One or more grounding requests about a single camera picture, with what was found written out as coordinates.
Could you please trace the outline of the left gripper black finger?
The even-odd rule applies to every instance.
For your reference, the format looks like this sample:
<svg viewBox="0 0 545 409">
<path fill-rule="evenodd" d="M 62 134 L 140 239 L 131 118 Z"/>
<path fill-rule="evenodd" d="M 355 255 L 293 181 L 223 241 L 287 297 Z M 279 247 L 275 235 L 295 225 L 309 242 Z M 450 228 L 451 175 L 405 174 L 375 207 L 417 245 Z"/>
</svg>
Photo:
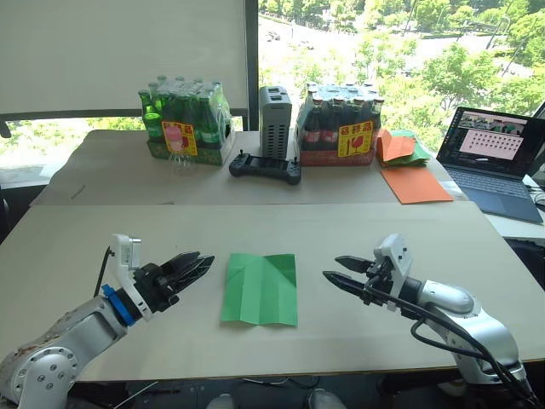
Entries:
<svg viewBox="0 0 545 409">
<path fill-rule="evenodd" d="M 192 251 L 181 253 L 163 265 L 163 273 L 167 278 L 173 278 L 176 274 L 180 273 L 184 267 L 191 264 L 200 256 L 199 251 Z"/>
<path fill-rule="evenodd" d="M 182 271 L 172 278 L 171 284 L 175 293 L 180 293 L 193 282 L 207 273 L 215 257 L 213 255 L 199 256 L 191 264 L 188 264 Z"/>
</svg>

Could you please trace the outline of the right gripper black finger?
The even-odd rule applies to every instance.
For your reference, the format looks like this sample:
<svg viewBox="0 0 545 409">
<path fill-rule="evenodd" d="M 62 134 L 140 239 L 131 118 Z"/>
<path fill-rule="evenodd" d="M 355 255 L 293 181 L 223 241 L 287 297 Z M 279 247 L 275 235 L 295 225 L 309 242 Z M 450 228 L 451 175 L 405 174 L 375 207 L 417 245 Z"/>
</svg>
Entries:
<svg viewBox="0 0 545 409">
<path fill-rule="evenodd" d="M 365 305 L 370 305 L 374 300 L 374 296 L 366 290 L 365 284 L 358 282 L 345 274 L 335 271 L 323 271 L 323 276 L 340 290 L 361 299 Z"/>
<path fill-rule="evenodd" d="M 366 274 L 370 268 L 370 260 L 357 256 L 337 256 L 335 261 L 340 263 L 344 268 L 359 274 Z"/>
</svg>

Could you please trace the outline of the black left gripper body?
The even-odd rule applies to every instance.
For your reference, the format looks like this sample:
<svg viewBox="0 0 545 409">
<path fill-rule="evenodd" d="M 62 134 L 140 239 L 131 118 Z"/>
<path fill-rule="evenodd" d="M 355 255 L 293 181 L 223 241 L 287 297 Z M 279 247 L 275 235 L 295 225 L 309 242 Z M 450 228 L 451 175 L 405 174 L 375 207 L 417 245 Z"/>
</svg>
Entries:
<svg viewBox="0 0 545 409">
<path fill-rule="evenodd" d="M 180 301 L 160 266 L 148 263 L 135 271 L 134 278 L 135 289 L 153 314 L 164 312 Z"/>
</svg>

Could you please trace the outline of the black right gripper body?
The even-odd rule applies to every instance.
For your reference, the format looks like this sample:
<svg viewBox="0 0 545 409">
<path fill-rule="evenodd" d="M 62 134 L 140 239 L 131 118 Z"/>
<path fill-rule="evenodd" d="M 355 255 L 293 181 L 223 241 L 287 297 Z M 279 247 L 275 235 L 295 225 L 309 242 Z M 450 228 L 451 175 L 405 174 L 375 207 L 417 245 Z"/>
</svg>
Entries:
<svg viewBox="0 0 545 409">
<path fill-rule="evenodd" d="M 363 301 L 365 305 L 382 306 L 387 302 L 387 299 L 380 293 L 389 295 L 393 286 L 393 263 L 389 257 L 385 257 L 382 261 L 375 261 L 367 269 L 367 282 L 364 284 Z"/>
</svg>

